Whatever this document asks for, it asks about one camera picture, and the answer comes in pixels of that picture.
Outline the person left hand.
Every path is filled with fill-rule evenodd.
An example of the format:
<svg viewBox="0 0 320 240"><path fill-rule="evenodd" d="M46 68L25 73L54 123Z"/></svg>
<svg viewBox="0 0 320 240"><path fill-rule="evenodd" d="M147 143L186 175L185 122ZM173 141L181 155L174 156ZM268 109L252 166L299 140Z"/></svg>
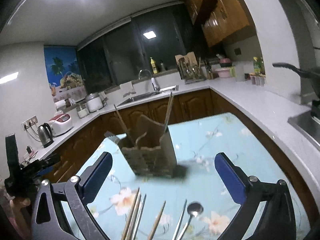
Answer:
<svg viewBox="0 0 320 240"><path fill-rule="evenodd" d="M1 197L1 207L4 209L6 217L22 239L30 239L30 223L27 219L29 215L23 214L23 209L31 204L29 198L15 197L8 200L7 197Z"/></svg>

